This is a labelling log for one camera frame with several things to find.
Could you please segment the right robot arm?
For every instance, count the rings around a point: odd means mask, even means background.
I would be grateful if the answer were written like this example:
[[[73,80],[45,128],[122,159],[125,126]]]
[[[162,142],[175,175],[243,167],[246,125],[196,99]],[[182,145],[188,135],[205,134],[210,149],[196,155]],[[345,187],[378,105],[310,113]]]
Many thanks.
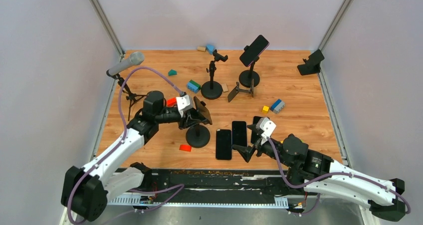
[[[294,134],[289,134],[283,141],[277,141],[270,136],[275,126],[257,128],[251,124],[248,128],[258,136],[253,146],[233,142],[233,149],[246,162],[251,160],[253,154],[258,157],[265,154],[274,159],[288,192],[297,194],[302,190],[341,198],[391,222],[398,222],[410,214],[411,206],[402,196],[405,191],[403,180],[383,180],[358,172],[309,149],[308,144]]]

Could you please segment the black stand of phone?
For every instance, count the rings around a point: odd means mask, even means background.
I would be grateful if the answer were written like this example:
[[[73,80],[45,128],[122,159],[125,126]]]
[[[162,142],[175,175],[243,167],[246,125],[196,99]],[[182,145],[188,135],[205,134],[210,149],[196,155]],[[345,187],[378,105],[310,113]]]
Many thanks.
[[[218,61],[226,62],[228,60],[227,55],[222,56],[216,49],[212,52],[212,55],[214,59],[209,63],[209,67],[206,69],[206,72],[210,75],[210,80],[201,86],[202,96],[209,100],[217,99],[223,93],[221,84],[214,80],[214,73],[216,71],[215,63]]]

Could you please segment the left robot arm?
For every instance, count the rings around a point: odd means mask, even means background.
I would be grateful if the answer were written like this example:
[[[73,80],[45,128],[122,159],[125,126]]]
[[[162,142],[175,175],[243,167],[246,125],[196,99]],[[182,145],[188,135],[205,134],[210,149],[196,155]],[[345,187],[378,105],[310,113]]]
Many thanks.
[[[81,168],[72,166],[67,170],[61,204],[67,208],[68,217],[76,213],[84,221],[92,222],[100,217],[110,201],[123,193],[135,188],[148,191],[153,178],[143,163],[133,163],[118,174],[115,171],[130,155],[143,148],[164,123],[177,123],[182,130],[212,124],[212,119],[206,104],[197,97],[184,93],[176,97],[175,105],[167,106],[161,91],[150,91],[143,107],[129,123],[124,123],[124,130],[114,143]]]

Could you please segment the black desk phone stand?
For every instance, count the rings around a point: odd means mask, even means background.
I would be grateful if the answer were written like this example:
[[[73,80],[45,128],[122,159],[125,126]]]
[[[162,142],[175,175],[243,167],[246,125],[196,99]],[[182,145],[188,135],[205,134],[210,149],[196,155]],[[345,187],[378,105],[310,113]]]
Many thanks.
[[[325,59],[320,49],[316,50],[308,56],[308,59],[303,59],[303,64],[298,65],[297,69],[300,75],[318,74],[321,72],[321,62]]]

